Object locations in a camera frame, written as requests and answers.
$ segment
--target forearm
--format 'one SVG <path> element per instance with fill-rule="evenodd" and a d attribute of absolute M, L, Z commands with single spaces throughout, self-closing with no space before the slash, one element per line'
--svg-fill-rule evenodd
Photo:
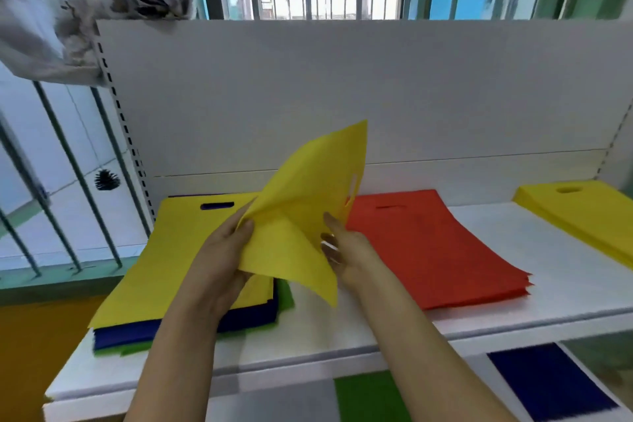
<path fill-rule="evenodd" d="M 126 422 L 204 421 L 216 330 L 207 307 L 176 297 L 154 338 Z"/>
<path fill-rule="evenodd" d="M 358 296 L 414 421 L 516 421 L 386 266 L 367 277 Z"/>

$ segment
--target person's right hand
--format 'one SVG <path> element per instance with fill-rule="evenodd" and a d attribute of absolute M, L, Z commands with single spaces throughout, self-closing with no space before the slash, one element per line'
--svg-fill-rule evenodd
<path fill-rule="evenodd" d="M 338 250 L 324 243 L 321 250 L 344 286 L 359 295 L 362 286 L 371 281 L 384 263 L 363 234 L 348 231 L 328 212 L 323 215 L 323 221 L 332 234 L 321 234 L 321 239 Z"/>

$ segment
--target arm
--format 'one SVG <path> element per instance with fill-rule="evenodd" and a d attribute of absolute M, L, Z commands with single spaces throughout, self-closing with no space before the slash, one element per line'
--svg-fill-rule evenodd
<path fill-rule="evenodd" d="M 339 279 L 360 301 L 415 422 L 517 422 L 473 373 L 360 233 L 325 215 L 322 245 Z"/>
<path fill-rule="evenodd" d="M 126 422 L 204 421 L 218 323 L 248 279 L 237 266 L 253 223 L 235 229 L 247 208 L 202 244 L 156 333 Z"/>

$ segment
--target white shelf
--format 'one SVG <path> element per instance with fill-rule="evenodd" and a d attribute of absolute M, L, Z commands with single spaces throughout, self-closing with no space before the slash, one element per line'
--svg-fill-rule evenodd
<path fill-rule="evenodd" d="M 514 203 L 451 211 L 501 257 L 532 273 L 534 283 L 528 297 L 430 312 L 461 355 L 633 328 L 633 271 Z M 218 342 L 212 395 L 386 368 L 349 294 L 341 292 L 331 309 L 303 287 L 293 284 L 292 293 L 296 307 L 280 315 L 274 330 Z M 88 332 L 46 391 L 54 399 L 49 410 L 97 417 L 129 405 L 147 354 L 94 357 L 91 346 Z"/>

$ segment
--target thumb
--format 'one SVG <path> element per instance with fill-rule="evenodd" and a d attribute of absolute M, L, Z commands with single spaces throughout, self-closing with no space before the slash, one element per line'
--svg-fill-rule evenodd
<path fill-rule="evenodd" d="M 241 249 L 251 239 L 254 228 L 255 223 L 249 219 L 239 226 L 228 240 L 238 249 Z"/>
<path fill-rule="evenodd" d="M 344 234 L 347 233 L 347 229 L 341 223 L 341 221 L 335 218 L 329 212 L 323 214 L 323 222 L 325 222 L 325 225 L 327 225 L 328 229 L 332 231 L 332 234 L 337 239 L 340 239 L 342 236 L 344 236 Z"/>

